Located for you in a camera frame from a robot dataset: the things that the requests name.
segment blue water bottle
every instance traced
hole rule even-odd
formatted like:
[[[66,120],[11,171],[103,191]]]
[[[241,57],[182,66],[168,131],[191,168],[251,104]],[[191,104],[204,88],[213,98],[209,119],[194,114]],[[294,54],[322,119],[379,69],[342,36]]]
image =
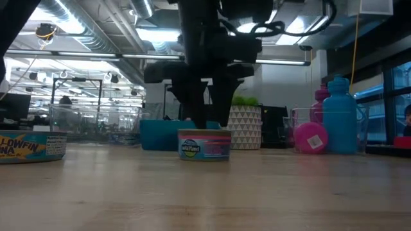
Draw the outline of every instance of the blue water bottle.
[[[324,100],[323,123],[328,132],[327,150],[340,154],[355,154],[357,151],[357,104],[349,94],[349,80],[336,75],[328,83],[331,96]]]

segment green plant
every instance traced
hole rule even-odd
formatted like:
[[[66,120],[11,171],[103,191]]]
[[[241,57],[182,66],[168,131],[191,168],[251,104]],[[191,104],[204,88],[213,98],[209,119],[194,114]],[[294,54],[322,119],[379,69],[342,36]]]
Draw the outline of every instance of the green plant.
[[[234,96],[231,101],[232,106],[256,106],[258,99],[255,97]]]

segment white planter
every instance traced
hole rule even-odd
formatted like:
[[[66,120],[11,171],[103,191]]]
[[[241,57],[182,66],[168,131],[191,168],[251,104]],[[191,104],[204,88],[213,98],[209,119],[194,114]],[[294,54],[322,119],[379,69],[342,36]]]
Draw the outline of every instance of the white planter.
[[[231,149],[259,149],[261,146],[261,108],[231,106],[227,129],[231,131]]]

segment blue storage bin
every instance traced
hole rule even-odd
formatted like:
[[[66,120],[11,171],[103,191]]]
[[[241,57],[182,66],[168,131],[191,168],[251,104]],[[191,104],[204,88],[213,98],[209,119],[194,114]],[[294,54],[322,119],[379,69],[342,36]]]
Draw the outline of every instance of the blue storage bin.
[[[144,150],[177,151],[179,129],[196,129],[193,121],[140,121],[141,147]],[[207,129],[220,129],[217,122],[207,122]]]

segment table surface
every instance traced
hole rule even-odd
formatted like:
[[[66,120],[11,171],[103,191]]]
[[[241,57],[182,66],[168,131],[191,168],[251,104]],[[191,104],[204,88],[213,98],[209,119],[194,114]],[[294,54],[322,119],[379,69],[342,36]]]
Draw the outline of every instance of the table surface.
[[[233,151],[229,162],[70,145],[0,166],[0,230],[411,230],[411,160]]]

